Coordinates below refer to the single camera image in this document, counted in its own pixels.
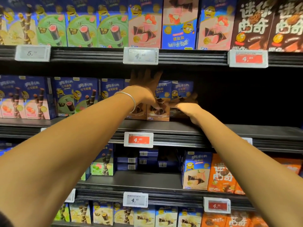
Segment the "white price label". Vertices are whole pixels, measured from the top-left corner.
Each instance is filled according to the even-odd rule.
[[[50,57],[50,45],[17,45],[16,47],[16,61],[49,62]]]
[[[148,205],[148,193],[124,192],[123,194],[123,206],[147,208]]]
[[[252,138],[243,138],[243,137],[242,137],[242,139],[246,140],[249,144],[252,145]]]
[[[125,47],[123,53],[124,64],[149,64],[158,65],[158,48],[134,48]]]
[[[143,132],[125,132],[124,146],[153,148],[154,134]]]
[[[76,189],[72,189],[71,193],[69,194],[69,196],[67,197],[65,202],[74,203],[75,202],[75,195],[76,195]]]
[[[267,68],[268,51],[266,50],[229,50],[227,62],[236,68]]]
[[[204,211],[210,213],[230,213],[230,200],[227,198],[203,198]]]

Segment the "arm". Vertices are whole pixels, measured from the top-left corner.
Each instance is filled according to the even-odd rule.
[[[131,74],[123,91],[136,104],[155,105],[154,79]],[[57,211],[95,157],[133,110],[130,96],[116,94],[24,141],[0,158],[0,211],[14,227],[50,226]],[[22,212],[16,205],[22,204]]]
[[[188,102],[194,102],[196,95]],[[196,103],[170,104],[200,126],[270,227],[303,224],[303,179],[240,138]]]

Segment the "barcode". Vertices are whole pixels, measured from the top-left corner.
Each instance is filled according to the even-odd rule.
[[[159,163],[159,167],[166,167],[166,163]]]
[[[155,51],[156,53],[156,57],[155,57],[155,63],[157,63],[157,59],[158,59],[158,53],[157,53],[157,50]]]
[[[147,151],[140,151],[140,156],[147,156]]]
[[[128,169],[134,170],[134,169],[136,169],[136,165],[128,165]]]
[[[129,158],[128,163],[136,163],[136,159],[135,158]]]
[[[146,164],[146,159],[140,159],[139,164]]]

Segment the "bracelet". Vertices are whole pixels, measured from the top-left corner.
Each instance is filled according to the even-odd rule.
[[[116,92],[115,94],[119,94],[119,93],[123,93],[123,94],[125,94],[125,95],[130,96],[131,99],[134,101],[134,109],[130,112],[130,113],[133,113],[133,111],[136,110],[136,101],[135,101],[135,99],[134,99],[130,94],[128,94],[128,93],[126,93],[126,92]]]

